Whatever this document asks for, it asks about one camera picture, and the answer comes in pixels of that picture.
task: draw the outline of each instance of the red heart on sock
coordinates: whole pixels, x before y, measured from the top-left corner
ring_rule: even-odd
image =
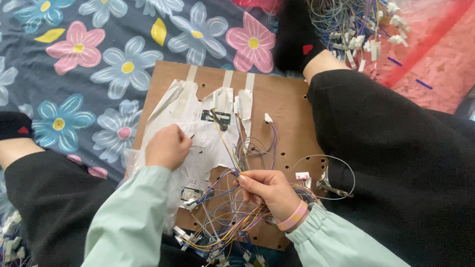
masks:
[[[314,47],[313,45],[304,45],[304,55],[310,53],[313,47]]]
[[[27,129],[25,126],[21,127],[21,128],[18,130],[18,133],[20,133],[20,134],[22,134],[22,133],[23,133],[23,134],[29,134],[28,129]]]

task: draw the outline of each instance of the fingernail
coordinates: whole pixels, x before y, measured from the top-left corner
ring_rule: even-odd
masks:
[[[237,181],[239,182],[239,184],[245,184],[246,180],[247,180],[247,178],[245,176],[242,176],[242,175],[239,175],[239,177],[237,179],[238,179]]]

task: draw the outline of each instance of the person's left hand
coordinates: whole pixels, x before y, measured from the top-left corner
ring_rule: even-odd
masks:
[[[145,148],[145,165],[176,170],[185,161],[191,139],[176,124],[159,130]]]

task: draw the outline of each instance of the yellow petal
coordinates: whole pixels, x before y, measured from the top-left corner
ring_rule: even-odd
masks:
[[[52,41],[58,39],[61,34],[63,34],[64,30],[65,29],[51,29],[42,36],[35,38],[35,40],[43,43],[51,43]]]
[[[167,36],[167,28],[163,21],[158,18],[155,24],[152,26],[152,38],[159,43],[159,45],[163,46],[165,42],[165,36]]]

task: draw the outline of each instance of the hand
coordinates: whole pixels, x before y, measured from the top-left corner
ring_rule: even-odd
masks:
[[[145,148],[145,165],[176,170],[185,161],[191,139],[176,124],[159,130]]]
[[[239,183],[234,181],[234,186],[240,185],[244,191],[244,201],[259,203],[258,196],[264,199],[272,216],[278,223],[285,221],[297,210],[300,198],[290,186],[285,175],[280,171],[253,170],[242,172],[238,177]],[[305,216],[289,231],[296,229],[306,218]]]

